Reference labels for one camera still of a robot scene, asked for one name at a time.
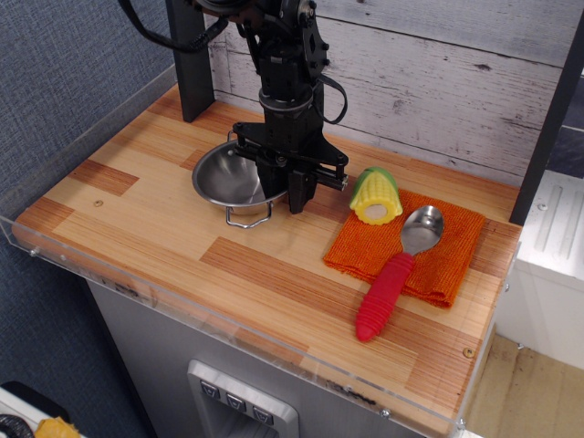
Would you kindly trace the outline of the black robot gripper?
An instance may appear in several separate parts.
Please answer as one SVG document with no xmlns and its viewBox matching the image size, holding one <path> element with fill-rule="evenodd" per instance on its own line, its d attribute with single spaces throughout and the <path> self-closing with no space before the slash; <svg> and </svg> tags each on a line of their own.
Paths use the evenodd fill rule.
<svg viewBox="0 0 584 438">
<path fill-rule="evenodd" d="M 303 212 L 317 183 L 344 190 L 349 159 L 324 138 L 324 92 L 314 90 L 297 101 L 260 96 L 262 122 L 237 122 L 237 153 L 255 162 L 266 198 L 285 193 L 289 210 Z"/>
</svg>

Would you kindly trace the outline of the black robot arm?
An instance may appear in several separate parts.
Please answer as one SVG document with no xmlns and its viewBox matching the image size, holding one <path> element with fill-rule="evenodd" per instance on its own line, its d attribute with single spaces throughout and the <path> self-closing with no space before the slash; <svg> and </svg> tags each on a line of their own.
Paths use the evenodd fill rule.
<svg viewBox="0 0 584 438">
<path fill-rule="evenodd" d="M 238 155 L 255 163 L 264 193 L 288 193 L 299 214 L 318 185 L 343 190 L 349 158 L 323 134 L 324 75 L 329 46 L 318 31 L 313 1 L 194 1 L 193 7 L 236 25 L 261 78 L 261 122 L 237 122 Z"/>
</svg>

